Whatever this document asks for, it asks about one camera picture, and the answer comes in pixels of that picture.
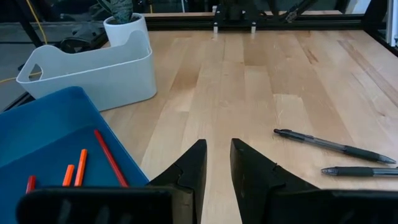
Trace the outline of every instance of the white pot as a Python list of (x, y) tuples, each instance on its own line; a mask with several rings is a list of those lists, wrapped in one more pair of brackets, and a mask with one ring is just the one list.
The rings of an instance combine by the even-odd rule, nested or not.
[(149, 43), (145, 17), (142, 14), (138, 13), (133, 13), (133, 15), (139, 17), (139, 19), (134, 22), (129, 22), (127, 24), (110, 24), (109, 22), (114, 20), (113, 16), (104, 20), (106, 35), (108, 36), (109, 43), (111, 43), (112, 47), (124, 45), (130, 37), (131, 32), (135, 30), (143, 31)]

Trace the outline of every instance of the orange pencil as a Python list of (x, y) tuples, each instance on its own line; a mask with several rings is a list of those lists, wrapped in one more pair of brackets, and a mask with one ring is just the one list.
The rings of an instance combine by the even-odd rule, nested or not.
[(79, 166), (77, 167), (77, 174), (75, 179), (76, 187), (81, 186), (81, 183), (83, 182), (83, 174), (85, 173), (86, 158), (87, 158), (87, 149), (83, 149), (81, 150)]
[(63, 178), (62, 186), (68, 187), (70, 185), (74, 169), (75, 169), (74, 165), (68, 165), (67, 172), (65, 173), (65, 177)]

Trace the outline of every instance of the blue plastic bin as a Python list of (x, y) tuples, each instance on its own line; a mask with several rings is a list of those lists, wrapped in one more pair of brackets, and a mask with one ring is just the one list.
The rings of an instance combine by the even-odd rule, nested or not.
[(61, 186), (68, 164), (87, 149), (83, 186), (120, 186), (94, 129), (102, 134), (130, 186), (148, 183), (82, 88), (69, 87), (0, 114), (0, 217), (16, 223), (15, 208), (30, 175), (35, 188)]

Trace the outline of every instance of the wooden tabletop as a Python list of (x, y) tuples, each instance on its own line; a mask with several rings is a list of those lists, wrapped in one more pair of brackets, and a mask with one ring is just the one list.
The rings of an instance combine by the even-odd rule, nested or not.
[(241, 223), (231, 138), (322, 189), (398, 190), (397, 179), (321, 175), (324, 167), (383, 165), (272, 132), (288, 128), (398, 159), (398, 58), (365, 32), (149, 36), (158, 93), (102, 115), (149, 179), (207, 140), (202, 223)]

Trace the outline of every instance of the cable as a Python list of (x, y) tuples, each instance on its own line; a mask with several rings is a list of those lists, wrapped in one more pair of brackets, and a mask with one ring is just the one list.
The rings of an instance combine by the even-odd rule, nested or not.
[[(33, 76), (41, 75), (41, 74), (42, 74), (42, 72), (35, 72), (35, 73), (30, 74), (29, 77), (33, 77)], [(15, 80), (16, 78), (17, 77), (12, 77), (12, 78), (6, 78), (6, 79), (3, 79), (3, 80), (0, 80), (0, 84), (8, 82), (8, 81), (11, 81), (11, 80)]]
[(32, 5), (30, 4), (30, 1), (29, 1), (29, 0), (26, 0), (26, 3), (27, 3), (27, 5), (29, 6), (29, 9), (30, 9), (30, 11), (32, 12), (33, 17), (35, 17), (35, 20), (36, 20), (36, 22), (37, 22), (37, 25), (39, 25), (39, 29), (40, 29), (40, 31), (42, 32), (42, 35), (43, 35), (43, 38), (44, 38), (44, 43), (47, 44), (47, 37), (45, 36), (44, 30), (43, 30), (43, 28), (42, 28), (42, 25), (40, 24), (40, 21), (39, 21), (39, 19), (37, 18), (35, 11), (33, 10)]
[[(35, 13), (35, 11), (33, 10), (33, 7), (32, 7), (32, 5), (31, 5), (30, 1), (29, 1), (29, 0), (26, 0), (26, 3), (27, 3), (27, 5), (29, 6), (29, 9), (30, 9), (30, 11), (32, 12), (33, 17), (35, 17), (35, 20), (36, 20), (36, 22), (37, 22), (37, 25), (39, 26), (39, 29), (40, 29), (40, 31), (41, 31), (41, 33), (42, 33), (42, 35), (43, 35), (44, 43), (47, 44), (47, 43), (48, 43), (48, 42), (47, 42), (47, 37), (45, 36), (44, 30), (43, 30), (43, 28), (42, 28), (42, 25), (40, 24), (40, 21), (39, 21), (39, 19), (37, 18), (36, 13)], [(33, 77), (33, 76), (41, 75), (41, 74), (42, 74), (42, 72), (36, 72), (36, 73), (30, 74), (29, 77)], [(16, 78), (17, 78), (17, 77), (6, 78), (6, 79), (3, 79), (3, 80), (0, 80), (0, 84), (5, 83), (5, 82), (8, 82), (8, 81), (11, 81), (11, 80), (15, 80)]]

